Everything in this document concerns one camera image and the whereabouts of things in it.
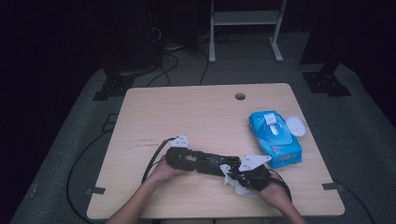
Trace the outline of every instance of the black stand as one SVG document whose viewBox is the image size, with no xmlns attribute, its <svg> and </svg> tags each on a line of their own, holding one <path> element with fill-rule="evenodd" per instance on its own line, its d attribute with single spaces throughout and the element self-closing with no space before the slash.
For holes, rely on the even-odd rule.
<svg viewBox="0 0 396 224">
<path fill-rule="evenodd" d="M 136 77 L 153 72 L 156 67 L 147 70 L 124 68 L 119 69 L 114 64 L 104 63 L 106 81 L 100 91 L 97 91 L 93 101 L 105 101 L 109 96 L 125 96 L 126 92 L 134 85 Z"/>
<path fill-rule="evenodd" d="M 346 86 L 341 85 L 334 75 L 339 62 L 323 65 L 319 72 L 303 72 L 304 79 L 313 93 L 327 93 L 329 96 L 351 96 Z"/>
</svg>

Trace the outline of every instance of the hand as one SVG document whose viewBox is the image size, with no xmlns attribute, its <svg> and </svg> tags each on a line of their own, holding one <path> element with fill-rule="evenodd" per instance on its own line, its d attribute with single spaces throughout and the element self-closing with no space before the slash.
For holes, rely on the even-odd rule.
<svg viewBox="0 0 396 224">
<path fill-rule="evenodd" d="M 148 176 L 148 179 L 157 180 L 161 183 L 172 179 L 176 175 L 187 173 L 187 171 L 177 170 L 166 163 L 165 156 L 162 156 L 160 162 L 154 168 L 153 172 Z"/>
<path fill-rule="evenodd" d="M 280 179 L 278 175 L 271 175 L 272 178 Z M 286 204 L 291 203 L 288 194 L 285 189 L 275 182 L 270 181 L 269 185 L 259 192 L 261 198 L 263 198 L 269 205 L 280 209 Z"/>
<path fill-rule="evenodd" d="M 271 175 L 272 178 L 280 179 L 278 175 Z M 306 224 L 305 219 L 291 203 L 291 200 L 282 186 L 270 181 L 269 185 L 259 192 L 269 205 L 273 206 L 282 213 L 290 224 Z"/>
</svg>

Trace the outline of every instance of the blue tissue box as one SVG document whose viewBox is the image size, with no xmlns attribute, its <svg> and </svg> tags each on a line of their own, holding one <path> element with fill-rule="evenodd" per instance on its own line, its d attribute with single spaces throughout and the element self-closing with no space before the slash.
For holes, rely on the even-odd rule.
<svg viewBox="0 0 396 224">
<path fill-rule="evenodd" d="M 262 154 L 272 157 L 267 162 L 272 168 L 302 161 L 301 146 L 278 113 L 272 110 L 254 112 L 249 117 L 249 124 Z"/>
</svg>

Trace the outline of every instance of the gray carpet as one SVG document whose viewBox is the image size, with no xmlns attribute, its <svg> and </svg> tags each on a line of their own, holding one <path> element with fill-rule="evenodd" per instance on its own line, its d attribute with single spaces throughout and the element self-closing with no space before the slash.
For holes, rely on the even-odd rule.
<svg viewBox="0 0 396 224">
<path fill-rule="evenodd" d="M 352 96 L 329 97 L 309 90 L 302 72 L 318 71 L 322 64 L 299 65 L 307 33 L 280 34 L 278 45 L 285 59 L 283 63 L 276 62 L 268 36 L 246 35 L 243 41 L 232 45 L 217 45 L 217 62 L 208 66 L 202 85 L 289 83 L 331 176 L 348 188 L 340 192 L 346 207 L 343 215 L 307 217 L 308 222 L 372 223 L 362 206 L 364 204 L 375 223 L 394 223 L 395 129 L 364 90 L 358 76 L 342 64 L 335 74 Z M 201 45 L 200 49 L 207 55 L 207 44 Z M 193 50 L 172 55 L 178 58 L 178 65 L 168 73 L 171 85 L 199 85 L 206 67 L 205 55 Z M 174 58 L 164 57 L 164 69 L 174 64 Z M 158 69 L 137 78 L 134 87 L 146 87 L 161 72 Z M 76 163 L 69 183 L 70 200 L 85 216 L 91 198 L 86 192 L 94 187 L 111 133 L 105 133 L 91 146 L 90 142 L 102 134 L 107 116 L 119 113 L 123 100 L 122 97 L 92 100 L 105 79 L 101 69 L 86 84 L 11 223 L 84 223 L 68 204 L 66 183 L 73 164 L 86 149 Z M 162 76 L 150 86 L 167 85 L 167 78 Z M 116 116 L 111 117 L 105 129 L 110 130 L 114 125 L 111 121 L 115 119 Z M 286 223 L 281 217 L 272 218 L 272 221 Z"/>
</svg>

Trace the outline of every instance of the hole in table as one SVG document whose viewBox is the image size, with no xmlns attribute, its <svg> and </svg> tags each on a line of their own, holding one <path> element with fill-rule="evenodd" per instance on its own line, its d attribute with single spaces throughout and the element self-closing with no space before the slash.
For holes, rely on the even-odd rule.
<svg viewBox="0 0 396 224">
<path fill-rule="evenodd" d="M 235 95 L 235 99 L 240 100 L 240 101 L 245 100 L 246 98 L 247 98 L 246 95 L 244 93 L 242 93 L 242 92 L 238 92 Z"/>
</svg>

